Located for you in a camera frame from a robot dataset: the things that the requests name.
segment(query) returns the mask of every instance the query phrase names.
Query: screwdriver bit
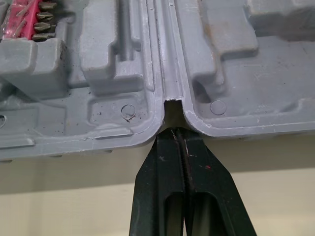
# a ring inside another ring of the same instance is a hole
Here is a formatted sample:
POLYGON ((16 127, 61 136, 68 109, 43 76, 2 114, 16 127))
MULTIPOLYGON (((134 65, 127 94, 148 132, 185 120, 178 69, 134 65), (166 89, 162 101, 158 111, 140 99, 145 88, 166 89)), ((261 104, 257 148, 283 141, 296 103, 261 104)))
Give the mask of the screwdriver bit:
POLYGON ((49 11, 49 10, 54 10, 57 7, 57 3, 55 2, 44 2, 41 1, 38 4, 38 7, 41 11, 49 11))
POLYGON ((32 36, 31 39, 35 42, 38 42, 38 41, 44 41, 46 39, 54 38, 54 37, 55 37, 55 33, 36 33, 32 36))
POLYGON ((38 21, 51 21, 54 18, 54 15, 50 12, 39 12, 36 14, 38 21))
POLYGON ((51 24, 45 23, 45 22, 39 22, 39 23, 34 24, 34 30, 36 32, 43 32, 43 31, 47 31, 50 29, 54 29, 54 28, 56 28, 56 25, 51 25, 51 24))

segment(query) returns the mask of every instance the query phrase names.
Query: red bit holder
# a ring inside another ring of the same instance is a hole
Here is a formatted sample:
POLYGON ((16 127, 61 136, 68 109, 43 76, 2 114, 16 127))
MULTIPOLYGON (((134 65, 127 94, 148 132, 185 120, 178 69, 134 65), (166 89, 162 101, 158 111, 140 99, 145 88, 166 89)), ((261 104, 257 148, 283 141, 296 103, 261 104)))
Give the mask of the red bit holder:
POLYGON ((38 4, 43 0, 13 0, 4 21, 3 39, 27 38, 35 34, 36 14, 40 12, 38 4))

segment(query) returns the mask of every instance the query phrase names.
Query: circular mark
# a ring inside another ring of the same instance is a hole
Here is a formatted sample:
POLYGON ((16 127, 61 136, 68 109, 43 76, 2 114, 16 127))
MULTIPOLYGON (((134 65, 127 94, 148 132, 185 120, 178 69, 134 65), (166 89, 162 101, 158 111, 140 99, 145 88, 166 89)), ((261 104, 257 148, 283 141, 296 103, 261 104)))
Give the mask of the circular mark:
POLYGON ((6 123, 6 116, 0 115, 0 129, 4 127, 5 123, 6 123))
POLYGON ((136 109, 133 105, 127 104, 122 107, 121 114, 126 121, 130 122, 136 116, 136 109))
POLYGON ((223 115, 225 113, 226 105, 224 102, 217 100, 211 104, 210 109, 211 109, 213 114, 220 116, 220 115, 223 115))

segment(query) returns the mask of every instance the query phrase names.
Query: gray plastic case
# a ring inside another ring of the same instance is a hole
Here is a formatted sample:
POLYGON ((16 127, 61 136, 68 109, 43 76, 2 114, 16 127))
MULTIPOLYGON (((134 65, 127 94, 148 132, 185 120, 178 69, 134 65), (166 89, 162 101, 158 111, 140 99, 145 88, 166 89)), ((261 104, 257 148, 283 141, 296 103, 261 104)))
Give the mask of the gray plastic case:
POLYGON ((165 100, 213 137, 315 129, 314 0, 57 2, 55 38, 0 43, 2 160, 142 144, 165 100))

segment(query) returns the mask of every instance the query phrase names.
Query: tool case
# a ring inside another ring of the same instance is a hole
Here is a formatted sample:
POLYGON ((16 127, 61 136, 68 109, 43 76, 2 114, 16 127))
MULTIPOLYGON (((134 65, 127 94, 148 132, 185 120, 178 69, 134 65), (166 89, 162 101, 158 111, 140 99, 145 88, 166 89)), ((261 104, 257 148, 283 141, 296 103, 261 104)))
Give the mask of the tool case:
POLYGON ((15 1, 36 10, 0 0, 1 160, 140 145, 169 100, 212 137, 315 129, 314 0, 15 1))

